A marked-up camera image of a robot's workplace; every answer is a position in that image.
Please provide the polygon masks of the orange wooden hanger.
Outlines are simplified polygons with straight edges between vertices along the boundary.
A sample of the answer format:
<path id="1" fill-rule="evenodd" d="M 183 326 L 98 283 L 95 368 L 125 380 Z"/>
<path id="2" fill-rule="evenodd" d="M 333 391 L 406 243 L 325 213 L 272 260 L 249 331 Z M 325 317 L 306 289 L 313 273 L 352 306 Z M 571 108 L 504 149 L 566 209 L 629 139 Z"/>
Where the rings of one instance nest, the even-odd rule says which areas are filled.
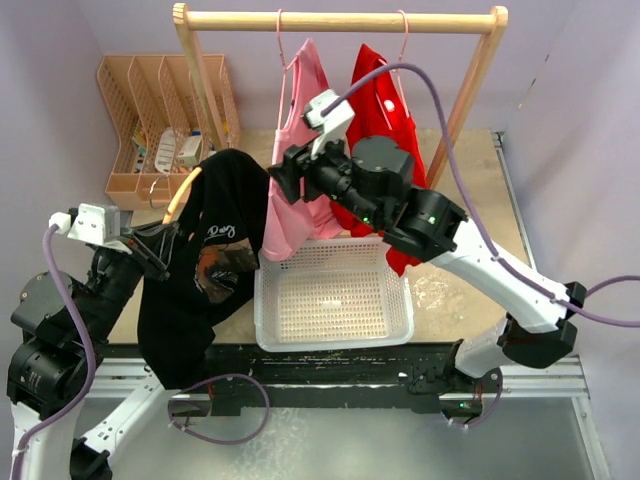
<path id="1" fill-rule="evenodd" d="M 179 187 L 176 190 L 176 192 L 171 197 L 171 200 L 170 200 L 168 206 L 165 209 L 165 213 L 164 213 L 164 216 L 163 216 L 163 219 L 162 219 L 162 223 L 163 224 L 169 224 L 169 223 L 171 223 L 173 221 L 175 213 L 176 213 L 181 201 L 189 193 L 191 185 L 193 184 L 195 179 L 201 173 L 202 173 L 202 168 L 201 167 L 195 167 L 184 178 L 184 180 L 179 185 Z M 154 204 L 154 193 L 156 191 L 156 185 L 162 180 L 169 181 L 169 174 L 161 175 L 160 177 L 157 177 L 156 179 L 154 179 L 153 182 L 151 183 L 151 186 L 150 186 L 150 189 L 149 189 L 148 203 L 149 203 L 149 206 L 150 206 L 150 208 L 152 210 L 156 209 L 156 206 Z"/>

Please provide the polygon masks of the black t shirt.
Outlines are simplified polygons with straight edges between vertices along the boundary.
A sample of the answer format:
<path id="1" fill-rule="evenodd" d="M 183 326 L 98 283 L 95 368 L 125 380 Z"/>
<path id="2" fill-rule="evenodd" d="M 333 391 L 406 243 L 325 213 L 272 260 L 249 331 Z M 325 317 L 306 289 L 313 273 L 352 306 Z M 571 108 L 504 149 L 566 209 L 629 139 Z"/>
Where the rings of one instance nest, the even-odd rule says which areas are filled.
<path id="1" fill-rule="evenodd" d="M 209 377 L 214 326 L 254 295 L 267 215 L 269 176 L 247 153 L 222 150 L 201 173 L 177 223 L 169 277 L 143 283 L 140 354 L 167 390 Z"/>

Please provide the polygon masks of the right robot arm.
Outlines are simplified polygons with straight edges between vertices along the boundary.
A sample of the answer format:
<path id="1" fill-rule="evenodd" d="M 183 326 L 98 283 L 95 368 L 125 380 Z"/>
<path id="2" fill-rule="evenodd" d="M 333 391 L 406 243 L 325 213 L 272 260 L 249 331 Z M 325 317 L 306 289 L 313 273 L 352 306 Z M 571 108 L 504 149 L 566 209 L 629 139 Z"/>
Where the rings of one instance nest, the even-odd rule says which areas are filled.
<path id="1" fill-rule="evenodd" d="M 289 203 L 325 195 L 393 249 L 456 275 L 505 310 L 493 327 L 455 343 L 444 369 L 452 389 L 467 391 L 508 364 L 544 369 L 573 351 L 569 309 L 583 304 L 584 286 L 551 281 L 507 251 L 488 249 L 462 208 L 413 184 L 414 159 L 390 138 L 365 138 L 350 155 L 344 147 L 329 142 L 314 156 L 311 144 L 291 146 L 269 175 Z"/>

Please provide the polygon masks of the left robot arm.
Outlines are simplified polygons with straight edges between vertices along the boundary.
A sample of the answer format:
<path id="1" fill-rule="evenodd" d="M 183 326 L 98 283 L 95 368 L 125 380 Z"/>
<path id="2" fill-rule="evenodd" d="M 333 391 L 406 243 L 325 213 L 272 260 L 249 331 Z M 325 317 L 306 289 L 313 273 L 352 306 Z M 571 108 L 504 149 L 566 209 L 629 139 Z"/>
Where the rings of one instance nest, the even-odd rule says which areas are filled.
<path id="1" fill-rule="evenodd" d="M 54 235 L 69 231 L 69 215 L 50 220 L 42 240 L 48 269 L 23 287 L 11 315 L 23 334 L 7 375 L 13 479 L 112 478 L 111 452 L 75 436 L 75 425 L 108 336 L 139 281 L 168 277 L 178 225 L 122 228 L 123 250 L 92 248 L 86 282 L 60 271 L 54 258 Z"/>

